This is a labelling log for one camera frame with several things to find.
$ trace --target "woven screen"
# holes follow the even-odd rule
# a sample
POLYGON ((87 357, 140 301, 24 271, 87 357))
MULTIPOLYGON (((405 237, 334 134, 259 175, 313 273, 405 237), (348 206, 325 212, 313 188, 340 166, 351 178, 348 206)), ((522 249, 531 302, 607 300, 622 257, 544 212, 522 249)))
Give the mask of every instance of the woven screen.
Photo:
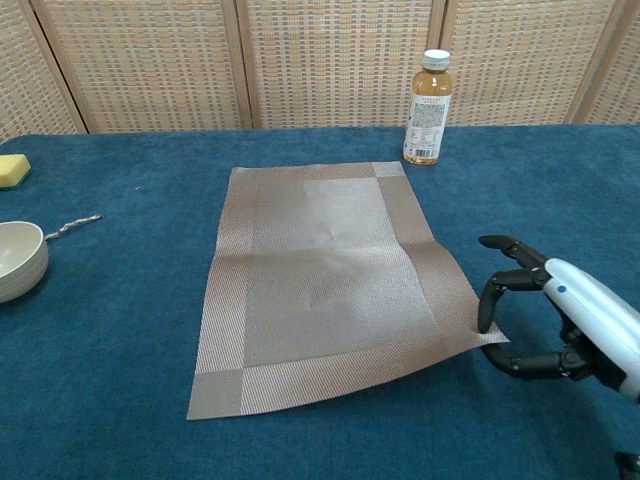
POLYGON ((640 123, 640 9, 597 93, 589 123, 640 123))
POLYGON ((613 3, 458 1, 449 123, 563 123, 613 3))
POLYGON ((246 1, 262 126, 406 123, 430 1, 246 1))
POLYGON ((37 5, 95 131, 240 126, 221 1, 37 5))
POLYGON ((71 114, 16 0, 0 0, 0 142, 76 133, 71 114))

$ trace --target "ceramic bowl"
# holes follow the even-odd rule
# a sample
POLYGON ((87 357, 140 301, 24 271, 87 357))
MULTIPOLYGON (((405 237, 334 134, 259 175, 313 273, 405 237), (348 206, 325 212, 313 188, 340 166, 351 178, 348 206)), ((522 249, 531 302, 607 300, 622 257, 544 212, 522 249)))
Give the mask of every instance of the ceramic bowl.
POLYGON ((28 222, 0 223, 0 303, 31 290, 47 271, 44 234, 28 222))

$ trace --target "plastic bottle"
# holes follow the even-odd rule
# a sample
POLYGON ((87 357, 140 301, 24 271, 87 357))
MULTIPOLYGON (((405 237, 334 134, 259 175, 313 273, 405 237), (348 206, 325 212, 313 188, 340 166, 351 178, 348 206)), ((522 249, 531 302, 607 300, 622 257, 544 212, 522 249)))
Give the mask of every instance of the plastic bottle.
POLYGON ((445 50, 427 50, 421 72, 411 82, 411 108, 404 139, 407 162, 435 165, 449 113, 453 82, 446 72, 451 55, 445 50))

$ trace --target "robotic hand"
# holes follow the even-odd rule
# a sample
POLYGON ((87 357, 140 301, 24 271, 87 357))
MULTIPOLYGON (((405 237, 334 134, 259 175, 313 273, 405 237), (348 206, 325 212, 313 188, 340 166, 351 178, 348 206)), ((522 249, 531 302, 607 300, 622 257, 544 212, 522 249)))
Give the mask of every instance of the robotic hand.
MULTIPOLYGON (((482 347, 489 361, 515 378, 569 377, 593 374, 607 387, 640 402, 640 313, 609 288, 569 262, 547 258, 505 235, 480 237, 480 243, 499 249, 522 267, 497 272, 489 279, 478 307, 478 330, 486 332, 505 291, 542 290, 562 318, 562 352, 520 357, 500 344, 482 347)), ((640 456, 618 453, 620 478, 637 478, 640 456)))

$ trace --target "table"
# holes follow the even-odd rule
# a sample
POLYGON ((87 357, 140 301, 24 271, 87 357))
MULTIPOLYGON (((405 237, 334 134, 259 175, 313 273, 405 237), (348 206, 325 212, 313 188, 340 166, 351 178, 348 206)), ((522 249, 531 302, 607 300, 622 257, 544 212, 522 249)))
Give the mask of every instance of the table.
MULTIPOLYGON (((53 231, 32 293, 0 305, 5 478, 617 478, 640 410, 591 378, 523 382, 471 351, 292 410, 187 422, 200 315, 232 166, 401 159, 403 130, 26 136, 33 172, 0 221, 53 231)), ((441 163, 405 164, 436 238, 479 291, 515 268, 511 233, 640 308, 640 126, 448 128, 441 163)), ((558 348, 540 293, 512 294, 512 348, 558 348)))

